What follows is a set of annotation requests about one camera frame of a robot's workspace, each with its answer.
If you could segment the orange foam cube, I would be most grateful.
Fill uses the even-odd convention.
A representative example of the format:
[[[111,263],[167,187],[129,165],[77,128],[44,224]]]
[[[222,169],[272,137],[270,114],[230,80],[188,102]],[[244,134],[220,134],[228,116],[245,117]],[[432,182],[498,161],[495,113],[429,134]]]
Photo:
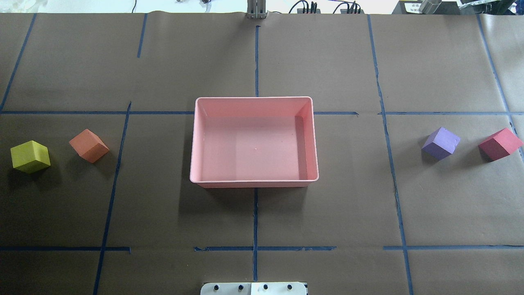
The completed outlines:
[[[110,151],[104,142],[89,129],[84,129],[69,140],[69,144],[80,157],[89,163],[97,162]]]

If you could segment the purple foam cube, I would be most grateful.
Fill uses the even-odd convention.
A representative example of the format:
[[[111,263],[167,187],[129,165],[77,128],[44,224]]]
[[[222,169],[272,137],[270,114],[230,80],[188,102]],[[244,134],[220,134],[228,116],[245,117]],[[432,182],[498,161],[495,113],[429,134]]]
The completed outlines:
[[[460,141],[455,133],[440,127],[430,134],[421,150],[440,161],[452,155]]]

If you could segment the yellow foam cube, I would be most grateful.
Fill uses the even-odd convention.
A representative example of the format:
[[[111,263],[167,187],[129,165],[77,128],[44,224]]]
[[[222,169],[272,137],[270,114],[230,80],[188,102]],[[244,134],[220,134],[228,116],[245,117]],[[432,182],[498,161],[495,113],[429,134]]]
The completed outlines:
[[[11,160],[15,170],[28,174],[51,166],[47,147],[35,141],[12,147]]]

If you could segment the red foam cube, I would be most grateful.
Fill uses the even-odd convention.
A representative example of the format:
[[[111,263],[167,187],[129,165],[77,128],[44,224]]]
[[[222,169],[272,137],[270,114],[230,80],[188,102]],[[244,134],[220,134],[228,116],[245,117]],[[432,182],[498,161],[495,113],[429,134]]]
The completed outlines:
[[[522,145],[522,140],[511,129],[504,128],[487,137],[478,147],[490,161],[496,161],[511,155]]]

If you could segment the pink plastic bin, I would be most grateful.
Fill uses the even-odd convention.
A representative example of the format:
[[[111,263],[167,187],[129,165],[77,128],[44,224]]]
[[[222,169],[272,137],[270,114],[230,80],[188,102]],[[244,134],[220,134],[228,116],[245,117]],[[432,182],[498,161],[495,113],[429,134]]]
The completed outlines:
[[[318,181],[313,99],[198,98],[189,179],[204,188],[307,187]]]

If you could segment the black power strip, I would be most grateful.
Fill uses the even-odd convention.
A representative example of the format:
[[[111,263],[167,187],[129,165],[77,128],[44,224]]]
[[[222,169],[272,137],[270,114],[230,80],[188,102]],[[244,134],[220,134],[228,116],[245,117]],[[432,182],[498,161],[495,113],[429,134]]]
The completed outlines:
[[[356,0],[299,0],[289,13],[298,14],[364,14]]]

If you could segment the white mounting plate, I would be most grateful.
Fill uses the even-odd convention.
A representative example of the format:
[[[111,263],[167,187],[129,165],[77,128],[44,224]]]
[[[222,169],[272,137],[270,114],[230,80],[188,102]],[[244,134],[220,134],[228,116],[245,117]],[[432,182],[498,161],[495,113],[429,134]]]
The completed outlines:
[[[307,295],[307,284],[291,282],[216,282],[205,283],[201,295]]]

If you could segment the aluminium frame post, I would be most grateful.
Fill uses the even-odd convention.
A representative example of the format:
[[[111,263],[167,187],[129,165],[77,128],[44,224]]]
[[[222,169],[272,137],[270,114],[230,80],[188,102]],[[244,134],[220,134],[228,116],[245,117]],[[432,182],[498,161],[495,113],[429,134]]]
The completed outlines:
[[[247,0],[246,17],[248,19],[265,19],[267,17],[266,0]]]

